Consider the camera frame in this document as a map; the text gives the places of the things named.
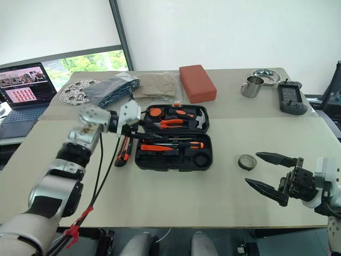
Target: metal mug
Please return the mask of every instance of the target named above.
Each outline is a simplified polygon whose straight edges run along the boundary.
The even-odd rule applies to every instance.
[[[254,98],[258,95],[264,80],[258,76],[249,76],[246,83],[241,86],[241,93],[248,98]]]

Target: red zip tie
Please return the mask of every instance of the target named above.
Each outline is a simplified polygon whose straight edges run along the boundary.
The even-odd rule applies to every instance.
[[[77,222],[85,218],[92,210],[94,209],[93,206],[89,206],[88,209],[85,210],[85,212],[82,213],[82,216],[80,216],[72,225],[69,229],[65,230],[63,235],[67,236],[72,236],[72,241],[71,243],[66,247],[66,249],[70,248],[73,244],[78,242],[79,239],[79,228],[80,226],[75,225]]]
[[[78,239],[79,239],[79,226],[74,226],[72,224],[72,226],[70,227],[70,229],[67,229],[64,231],[63,235],[70,235],[73,237],[71,243],[66,246],[66,249],[70,248],[73,244],[77,243],[78,242]]]

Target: white wall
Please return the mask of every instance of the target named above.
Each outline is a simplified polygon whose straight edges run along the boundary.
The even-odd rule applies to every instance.
[[[118,3],[136,70],[284,67],[312,94],[341,60],[340,0]]]

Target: metal bowl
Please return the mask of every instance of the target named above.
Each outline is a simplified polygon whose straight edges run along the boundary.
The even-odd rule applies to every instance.
[[[281,81],[281,76],[274,70],[258,68],[252,71],[251,75],[261,77],[264,80],[263,85],[274,85]]]

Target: laptop screen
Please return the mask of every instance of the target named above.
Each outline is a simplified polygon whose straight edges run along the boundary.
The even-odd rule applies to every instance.
[[[18,108],[50,103],[56,90],[39,62],[0,69],[0,95],[1,101]]]

